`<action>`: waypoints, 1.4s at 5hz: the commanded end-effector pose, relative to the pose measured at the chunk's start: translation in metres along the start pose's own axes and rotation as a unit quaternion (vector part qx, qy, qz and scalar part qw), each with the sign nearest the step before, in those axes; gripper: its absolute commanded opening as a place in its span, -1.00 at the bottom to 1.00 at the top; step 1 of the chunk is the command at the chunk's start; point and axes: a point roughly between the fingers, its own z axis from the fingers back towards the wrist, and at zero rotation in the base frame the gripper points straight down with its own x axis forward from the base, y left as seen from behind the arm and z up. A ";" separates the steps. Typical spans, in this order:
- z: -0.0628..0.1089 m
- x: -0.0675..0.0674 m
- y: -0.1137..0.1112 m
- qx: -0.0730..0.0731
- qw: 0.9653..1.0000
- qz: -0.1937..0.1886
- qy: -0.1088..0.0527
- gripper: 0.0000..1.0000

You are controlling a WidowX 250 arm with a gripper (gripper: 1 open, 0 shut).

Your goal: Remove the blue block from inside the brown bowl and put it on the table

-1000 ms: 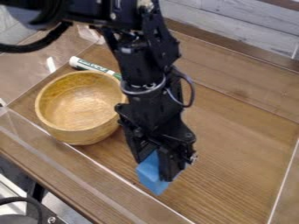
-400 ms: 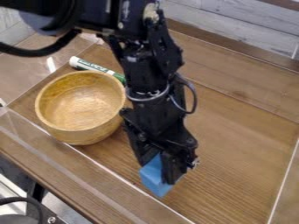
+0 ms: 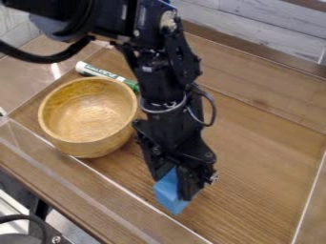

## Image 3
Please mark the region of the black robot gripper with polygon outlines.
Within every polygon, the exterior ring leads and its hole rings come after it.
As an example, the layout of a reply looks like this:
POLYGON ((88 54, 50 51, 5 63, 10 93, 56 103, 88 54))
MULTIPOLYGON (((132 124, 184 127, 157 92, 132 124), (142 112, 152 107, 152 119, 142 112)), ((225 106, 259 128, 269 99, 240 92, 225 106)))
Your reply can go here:
POLYGON ((137 142, 150 177, 158 181, 176 168, 177 197, 190 201, 213 181, 216 156, 202 140, 202 129, 214 121, 216 110, 208 123, 204 119, 201 95, 189 92, 172 106, 153 106, 140 99, 145 119, 132 122, 137 142))

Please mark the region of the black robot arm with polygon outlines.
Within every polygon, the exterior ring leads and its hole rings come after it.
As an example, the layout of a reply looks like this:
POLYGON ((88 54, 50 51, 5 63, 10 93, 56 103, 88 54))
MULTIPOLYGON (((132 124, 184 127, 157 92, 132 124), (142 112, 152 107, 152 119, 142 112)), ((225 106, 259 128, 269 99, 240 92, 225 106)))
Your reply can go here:
POLYGON ((176 196, 189 201, 213 182, 216 156, 201 132, 202 101, 212 97, 196 83, 201 58, 186 43, 181 18, 170 0, 0 0, 23 11, 50 39, 68 42, 65 50, 41 56, 0 41, 0 52, 30 63, 69 59, 100 37, 121 53, 140 87, 144 119, 132 122, 150 177, 176 172, 176 196))

